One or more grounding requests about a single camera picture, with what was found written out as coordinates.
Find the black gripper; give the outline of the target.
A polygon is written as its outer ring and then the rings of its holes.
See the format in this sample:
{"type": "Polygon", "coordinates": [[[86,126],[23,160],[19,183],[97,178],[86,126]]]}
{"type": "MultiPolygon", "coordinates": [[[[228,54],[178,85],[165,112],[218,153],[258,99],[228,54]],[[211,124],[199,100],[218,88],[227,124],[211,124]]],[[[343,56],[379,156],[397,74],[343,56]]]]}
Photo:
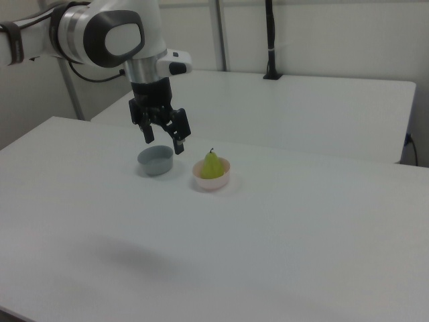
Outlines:
{"type": "Polygon", "coordinates": [[[184,151],[184,142],[191,134],[190,125],[184,109],[172,109],[172,90],[169,78],[162,78],[153,83],[131,83],[132,100],[129,101],[131,121],[137,125],[145,142],[154,141],[151,121],[161,121],[162,129],[173,141],[176,155],[184,151]]]}

